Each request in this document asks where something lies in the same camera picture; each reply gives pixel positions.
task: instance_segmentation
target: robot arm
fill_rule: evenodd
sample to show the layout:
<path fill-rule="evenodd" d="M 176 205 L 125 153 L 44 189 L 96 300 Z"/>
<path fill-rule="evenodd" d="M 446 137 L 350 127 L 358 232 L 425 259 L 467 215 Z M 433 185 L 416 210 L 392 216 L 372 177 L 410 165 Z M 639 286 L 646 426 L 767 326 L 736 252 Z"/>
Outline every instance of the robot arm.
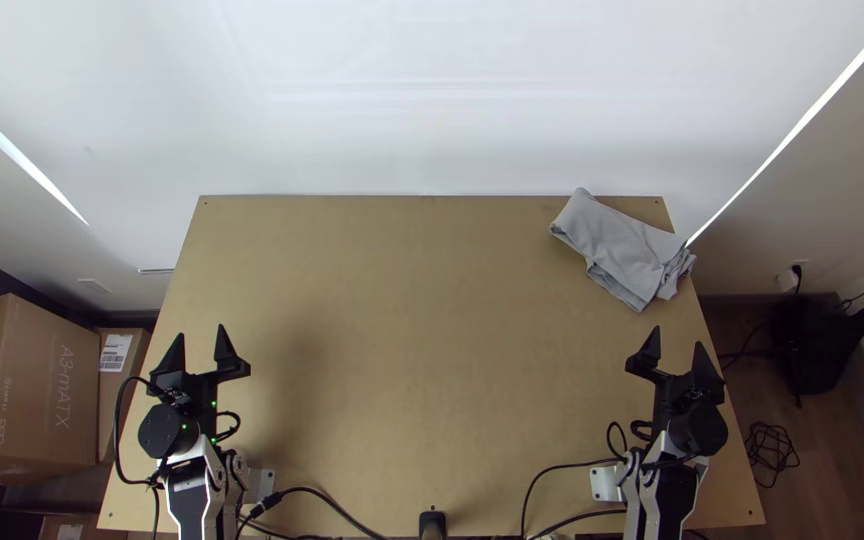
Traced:
<path fill-rule="evenodd" d="M 645 449 L 632 448 L 623 463 L 590 470 L 596 501 L 625 502 L 625 540 L 678 540 L 695 508 L 709 456 L 728 439 L 717 405 L 725 401 L 719 377 L 701 343 L 692 369 L 670 375 L 658 369 L 661 356 L 656 326 L 625 370 L 655 384 L 652 436 Z"/>
<path fill-rule="evenodd" d="M 257 502 L 257 493 L 271 493 L 275 478 L 272 471 L 250 469 L 241 454 L 219 446 L 234 429 L 224 435 L 216 432 L 218 386 L 251 374 L 222 325 L 215 362 L 214 371 L 186 372 L 185 337 L 176 336 L 150 377 L 148 393 L 161 403 L 139 427 L 139 444 L 160 463 L 158 476 L 180 540 L 233 538 L 241 505 Z"/>

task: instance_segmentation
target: gray cloth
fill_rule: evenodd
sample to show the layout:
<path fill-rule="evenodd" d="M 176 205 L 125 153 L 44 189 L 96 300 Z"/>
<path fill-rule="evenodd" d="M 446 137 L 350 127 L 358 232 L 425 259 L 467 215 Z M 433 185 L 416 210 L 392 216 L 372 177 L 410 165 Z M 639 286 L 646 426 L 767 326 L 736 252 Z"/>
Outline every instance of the gray cloth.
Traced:
<path fill-rule="evenodd" d="M 633 219 L 575 190 L 549 231 L 585 257 L 586 273 L 641 312 L 656 296 L 669 300 L 695 264 L 685 238 Z"/>

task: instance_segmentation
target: wooden table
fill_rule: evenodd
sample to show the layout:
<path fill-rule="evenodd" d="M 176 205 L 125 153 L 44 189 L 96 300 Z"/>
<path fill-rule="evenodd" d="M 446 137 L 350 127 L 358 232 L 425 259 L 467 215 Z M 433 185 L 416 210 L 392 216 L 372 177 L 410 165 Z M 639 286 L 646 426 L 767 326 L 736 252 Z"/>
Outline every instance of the wooden table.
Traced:
<path fill-rule="evenodd" d="M 601 199 L 671 230 L 661 199 Z M 388 536 L 414 536 L 435 505 L 453 535 L 518 534 L 542 468 L 608 457 L 605 430 L 650 418 L 650 383 L 626 374 L 654 325 L 660 367 L 712 353 L 692 282 L 634 313 L 585 277 L 548 233 L 562 197 L 203 197 L 142 372 L 185 332 L 188 370 L 213 369 L 225 324 L 252 376 L 225 383 L 219 409 L 242 416 L 229 444 L 275 468 L 278 488 L 324 489 Z M 136 392 L 122 439 L 126 474 L 154 467 L 135 433 L 153 400 Z M 764 522 L 731 401 L 729 442 L 712 458 L 690 527 Z M 174 531 L 164 511 L 159 530 Z M 535 488 L 528 531 L 605 508 L 588 472 Z M 100 526 L 149 530 L 152 497 L 109 481 Z M 295 494 L 263 516 L 287 534 L 360 536 Z M 623 516 L 567 532 L 609 532 Z"/>

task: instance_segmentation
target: black bag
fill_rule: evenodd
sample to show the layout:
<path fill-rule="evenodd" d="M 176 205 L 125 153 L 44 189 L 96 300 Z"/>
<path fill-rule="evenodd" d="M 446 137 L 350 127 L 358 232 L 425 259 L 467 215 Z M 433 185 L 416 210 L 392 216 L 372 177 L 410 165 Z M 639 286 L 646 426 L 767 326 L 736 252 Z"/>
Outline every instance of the black bag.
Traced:
<path fill-rule="evenodd" d="M 862 336 L 864 310 L 845 315 L 802 296 L 779 304 L 772 317 L 773 354 L 796 401 L 835 388 Z"/>

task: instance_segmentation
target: ceiling light strip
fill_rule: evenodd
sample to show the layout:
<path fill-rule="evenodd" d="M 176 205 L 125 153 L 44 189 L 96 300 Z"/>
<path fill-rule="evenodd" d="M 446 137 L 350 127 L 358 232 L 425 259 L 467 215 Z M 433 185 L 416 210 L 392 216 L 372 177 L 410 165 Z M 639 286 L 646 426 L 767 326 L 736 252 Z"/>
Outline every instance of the ceiling light strip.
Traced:
<path fill-rule="evenodd" d="M 12 158 L 12 161 L 14 161 L 16 165 L 21 167 L 22 170 L 25 171 L 29 176 L 31 176 L 33 180 L 38 182 L 40 186 L 42 186 L 46 191 L 48 191 L 49 195 L 55 197 L 55 200 L 62 203 L 62 206 L 68 209 L 69 212 L 72 212 L 75 217 L 81 219 L 82 223 L 85 223 L 86 225 L 89 224 L 89 222 L 86 221 L 84 217 L 82 217 L 82 214 L 80 214 L 79 211 L 76 210 L 74 206 L 72 206 L 72 203 L 69 202 L 69 199 L 66 198 L 66 196 L 59 190 L 59 188 L 56 187 L 56 185 L 53 184 L 47 176 L 45 176 L 45 173 L 40 171 L 39 168 L 36 167 L 35 164 L 32 163 L 32 161 L 29 160 L 29 158 L 25 157 L 25 154 L 23 154 L 22 151 L 18 149 L 18 147 L 12 144 L 12 141 L 10 141 L 8 137 L 3 135 L 1 131 L 0 150 L 5 152 L 5 155 Z"/>

